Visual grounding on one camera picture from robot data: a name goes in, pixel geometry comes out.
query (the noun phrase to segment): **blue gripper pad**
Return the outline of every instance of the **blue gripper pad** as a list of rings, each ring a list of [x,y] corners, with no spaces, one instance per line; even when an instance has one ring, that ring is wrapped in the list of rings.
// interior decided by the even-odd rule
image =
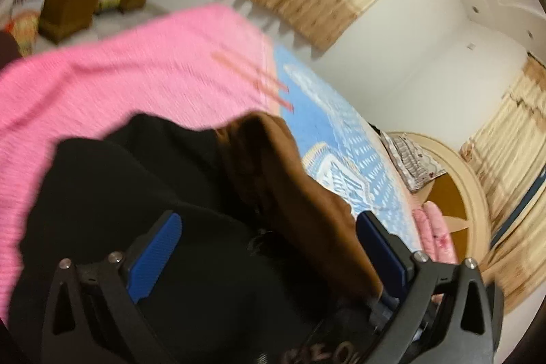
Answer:
[[[413,279],[411,252],[372,212],[357,217],[357,237],[390,296],[403,300]]]
[[[127,250],[122,273],[127,280],[127,292],[135,304],[152,292],[181,236],[182,219],[169,210]]]

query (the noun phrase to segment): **blue patterned fabric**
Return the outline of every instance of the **blue patterned fabric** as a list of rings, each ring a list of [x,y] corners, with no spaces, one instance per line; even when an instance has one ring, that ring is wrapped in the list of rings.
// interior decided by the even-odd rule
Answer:
[[[288,50],[275,46],[274,57],[278,79],[289,89],[279,94],[294,106],[293,112],[283,109],[281,116],[296,139],[307,173],[344,198],[355,218],[371,210],[411,251],[419,250],[405,190],[386,167],[390,161],[376,149],[379,137],[374,130]]]

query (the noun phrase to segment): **silver bolt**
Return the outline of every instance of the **silver bolt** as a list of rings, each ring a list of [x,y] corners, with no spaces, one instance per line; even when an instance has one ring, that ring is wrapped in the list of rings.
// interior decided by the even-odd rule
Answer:
[[[59,268],[66,270],[70,268],[72,265],[72,261],[69,260],[69,258],[61,259],[61,262],[59,262]]]
[[[427,255],[424,251],[422,250],[417,250],[414,254],[413,254],[413,257],[415,258],[415,260],[417,262],[420,262],[420,263],[425,263],[427,262],[430,258],[429,258],[429,255]]]
[[[474,258],[466,258],[465,259],[465,266],[467,266],[468,268],[471,268],[472,270],[474,270],[475,268],[478,268],[478,263],[476,262],[476,260]]]
[[[124,258],[124,255],[119,251],[113,251],[108,255],[108,262],[111,264],[117,264],[121,262],[121,260]]]

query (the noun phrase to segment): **pink fabric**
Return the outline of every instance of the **pink fabric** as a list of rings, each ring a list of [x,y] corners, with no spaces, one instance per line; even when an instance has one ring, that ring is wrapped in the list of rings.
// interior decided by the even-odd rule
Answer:
[[[442,211],[432,201],[425,202],[422,205],[422,208],[427,214],[432,227],[432,234],[436,244],[437,261],[449,264],[459,263],[451,234],[449,233]]]
[[[230,68],[213,53],[238,60]],[[102,137],[136,112],[200,129],[271,110],[271,61],[258,29],[211,5],[8,65],[0,75],[0,317],[21,271],[26,215],[59,140]]]
[[[425,211],[419,207],[412,210],[413,219],[417,225],[419,238],[421,239],[422,249],[430,256],[433,261],[437,260],[436,243],[432,234],[432,226],[429,217]]]

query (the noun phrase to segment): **gray floor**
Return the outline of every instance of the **gray floor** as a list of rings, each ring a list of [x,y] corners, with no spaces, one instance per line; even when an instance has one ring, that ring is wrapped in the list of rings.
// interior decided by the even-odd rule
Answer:
[[[118,11],[102,13],[93,17],[93,24],[90,28],[78,31],[70,36],[70,38],[62,41],[58,46],[68,47],[86,42],[100,41],[109,36],[114,36],[121,31],[129,30],[137,25],[144,24],[163,13],[164,12],[153,6],[146,6],[142,10],[125,14]],[[54,43],[48,41],[46,38],[38,36],[34,54],[43,53],[55,49],[56,47],[57,46]]]

